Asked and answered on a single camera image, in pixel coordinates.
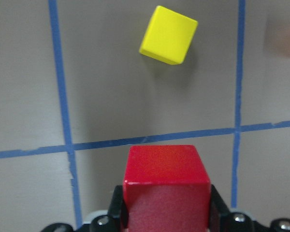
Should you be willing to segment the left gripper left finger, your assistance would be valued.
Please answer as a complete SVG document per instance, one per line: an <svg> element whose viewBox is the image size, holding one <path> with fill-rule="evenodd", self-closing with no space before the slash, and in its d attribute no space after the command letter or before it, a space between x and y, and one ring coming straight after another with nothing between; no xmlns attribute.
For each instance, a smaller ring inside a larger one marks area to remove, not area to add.
<svg viewBox="0 0 290 232"><path fill-rule="evenodd" d="M122 185L115 186L108 215L114 220L117 229L128 227L128 209L124 201Z"/></svg>

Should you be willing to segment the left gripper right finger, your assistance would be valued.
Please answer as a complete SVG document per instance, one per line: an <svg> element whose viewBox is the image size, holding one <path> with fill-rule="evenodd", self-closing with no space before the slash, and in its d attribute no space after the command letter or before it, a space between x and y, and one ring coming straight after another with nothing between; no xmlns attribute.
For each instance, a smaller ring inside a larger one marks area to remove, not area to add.
<svg viewBox="0 0 290 232"><path fill-rule="evenodd" d="M208 228L224 229L229 214L230 210L228 206L225 204L223 198L219 194L216 187L212 184L209 206Z"/></svg>

